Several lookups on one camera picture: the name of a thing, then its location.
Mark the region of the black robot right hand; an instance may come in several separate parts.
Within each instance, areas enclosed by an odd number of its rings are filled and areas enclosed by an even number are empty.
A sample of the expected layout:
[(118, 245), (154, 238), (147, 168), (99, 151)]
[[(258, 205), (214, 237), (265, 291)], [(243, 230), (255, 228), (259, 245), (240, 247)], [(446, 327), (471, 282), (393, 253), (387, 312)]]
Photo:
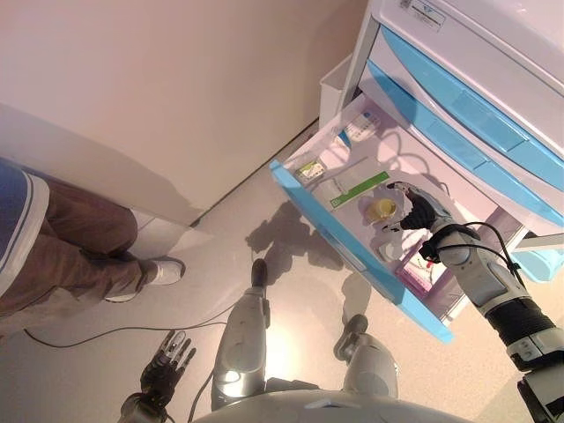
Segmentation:
[(433, 232), (438, 226), (454, 224), (454, 218), (436, 198), (423, 189), (409, 182), (392, 182), (387, 189), (395, 189), (404, 194), (411, 202), (409, 213), (396, 223), (382, 228), (384, 233), (396, 233), (403, 230), (427, 229)]

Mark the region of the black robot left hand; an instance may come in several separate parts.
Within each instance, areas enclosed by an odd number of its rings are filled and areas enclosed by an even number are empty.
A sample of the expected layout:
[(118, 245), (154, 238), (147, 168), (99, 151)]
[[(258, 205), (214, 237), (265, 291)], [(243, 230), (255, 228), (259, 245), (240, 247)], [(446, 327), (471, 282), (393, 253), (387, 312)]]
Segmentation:
[(174, 395), (188, 364), (196, 354), (184, 330), (171, 330), (140, 377), (141, 392), (154, 404), (164, 405)]

